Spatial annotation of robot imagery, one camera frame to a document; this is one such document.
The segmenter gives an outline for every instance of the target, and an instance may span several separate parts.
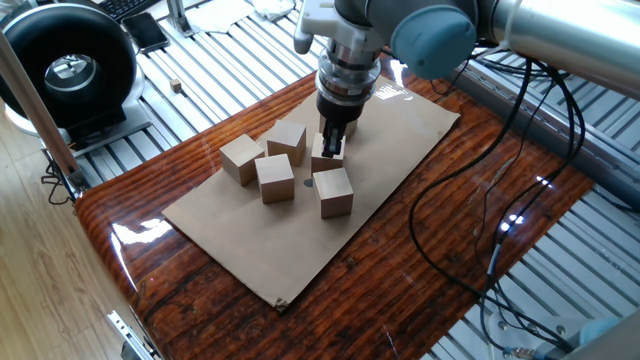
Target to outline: cardboard sheet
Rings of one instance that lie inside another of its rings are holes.
[[[238,280],[278,310],[286,308],[449,131],[458,114],[380,78],[355,133],[345,169],[354,190],[350,216],[322,220],[311,178],[318,131],[316,94],[285,120],[307,127],[294,168],[295,199],[264,205],[257,182],[240,187],[220,170],[163,214]],[[260,145],[265,148],[263,139]]]

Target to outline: white paper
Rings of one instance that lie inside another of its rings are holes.
[[[258,14],[273,21],[290,13],[295,7],[295,2],[293,0],[253,0],[253,6]]]
[[[190,9],[186,14],[193,31],[226,34],[231,25],[253,12],[253,6],[243,0],[214,0]]]

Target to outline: glossy wood tabletop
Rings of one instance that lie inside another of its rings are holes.
[[[78,217],[93,246],[166,359],[417,359],[474,304],[474,296],[420,257],[407,219],[420,190],[482,152],[503,122],[460,91],[440,96],[399,63],[383,63],[385,76],[461,117],[283,313],[174,229],[161,211],[220,169],[222,145],[244,133],[257,138],[309,96],[315,90],[312,75],[78,200]],[[436,86],[442,91],[446,83]],[[519,142],[510,132],[487,159],[434,189],[417,209],[416,231],[426,252],[477,288],[485,271],[473,243],[484,192]],[[489,230],[480,240],[485,261],[506,204],[559,164],[559,158],[526,143],[489,196]],[[393,164],[387,166],[393,171]],[[506,241],[499,271],[518,261],[591,186],[576,170],[565,171]]]

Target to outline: metal pole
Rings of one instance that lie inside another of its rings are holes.
[[[169,23],[183,36],[191,36],[195,32],[189,25],[182,0],[167,0],[169,7]]]
[[[51,114],[49,114],[47,107],[42,102],[40,95],[31,80],[29,80],[29,76],[2,31],[0,31],[0,76],[7,83],[13,96],[18,100],[27,117],[33,123],[38,135],[44,141],[47,150],[53,156],[63,175],[74,186],[84,184],[84,177],[76,159],[62,139],[53,118],[51,118]]]
[[[640,100],[640,3],[621,0],[489,1],[490,33],[509,47]],[[482,4],[487,13],[488,3]]]

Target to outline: wooden block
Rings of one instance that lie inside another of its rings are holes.
[[[318,171],[327,171],[343,167],[344,163],[344,145],[347,137],[342,138],[342,147],[340,154],[334,155],[332,158],[322,156],[323,141],[322,134],[316,134],[313,138],[313,147],[311,148],[311,173]]]
[[[293,170],[287,154],[256,159],[255,162],[263,203],[293,199]]]
[[[324,123],[327,121],[327,119],[324,118],[324,116],[320,116],[320,126],[318,128],[318,131],[322,134],[322,132],[324,131]],[[347,128],[344,129],[344,136],[348,138],[351,137],[351,135],[353,135],[353,133],[356,131],[356,127],[358,126],[358,120],[353,120],[347,123]]]
[[[351,214],[353,189],[344,168],[313,174],[313,186],[320,200],[320,217],[330,219]]]
[[[170,84],[171,90],[173,90],[174,93],[179,93],[180,91],[182,91],[182,83],[179,79],[171,79]]]
[[[307,128],[304,125],[278,120],[269,130],[269,156],[287,154],[292,166],[300,166],[306,149]]]
[[[256,178],[255,160],[264,157],[264,150],[244,134],[220,148],[222,168],[240,185]]]

